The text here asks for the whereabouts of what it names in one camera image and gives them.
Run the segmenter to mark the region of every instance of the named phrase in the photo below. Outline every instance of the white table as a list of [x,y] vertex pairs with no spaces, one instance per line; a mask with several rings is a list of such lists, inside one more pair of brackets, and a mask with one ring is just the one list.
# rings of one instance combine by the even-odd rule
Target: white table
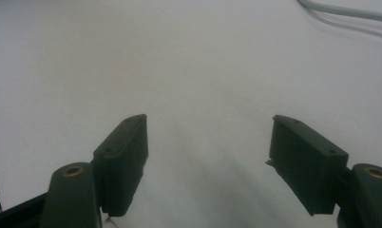
[[264,164],[272,117],[382,166],[382,23],[294,0],[0,0],[4,209],[140,113],[150,157],[120,227],[336,227]]

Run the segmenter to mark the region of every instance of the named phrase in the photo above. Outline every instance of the white cable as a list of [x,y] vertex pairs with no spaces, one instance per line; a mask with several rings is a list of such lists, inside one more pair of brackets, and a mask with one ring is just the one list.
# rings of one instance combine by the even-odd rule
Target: white cable
[[351,16],[351,17],[370,19],[374,21],[382,21],[381,12],[331,6],[331,5],[316,3],[310,0],[297,0],[297,1],[301,5],[303,5],[304,7],[310,10],[323,11],[323,12],[328,12],[331,14],[342,15],[342,16]]

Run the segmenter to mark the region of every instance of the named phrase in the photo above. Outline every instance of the white surface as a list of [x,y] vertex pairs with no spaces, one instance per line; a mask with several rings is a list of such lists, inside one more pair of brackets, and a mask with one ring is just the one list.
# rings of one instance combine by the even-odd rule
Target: white surface
[[336,227],[264,164],[272,117],[382,166],[382,23],[297,1],[0,0],[4,209],[139,113],[150,157],[120,227]]

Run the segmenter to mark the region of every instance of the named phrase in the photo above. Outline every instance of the thin wire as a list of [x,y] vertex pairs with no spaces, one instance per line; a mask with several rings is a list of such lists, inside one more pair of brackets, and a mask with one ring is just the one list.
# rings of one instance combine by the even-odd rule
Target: thin wire
[[113,224],[116,228],[120,228],[118,227],[117,223],[115,223],[115,221],[113,219],[111,219],[111,217],[108,217],[105,219],[106,222],[110,222],[111,224]]
[[321,3],[316,3],[311,0],[297,0],[301,5],[310,9],[317,10],[322,12],[327,12],[336,15],[342,16],[350,16],[350,17],[358,17],[363,19],[370,19],[374,21],[382,21],[382,13],[375,11],[366,11],[362,9],[351,9],[351,8],[343,8],[332,5],[326,5]]

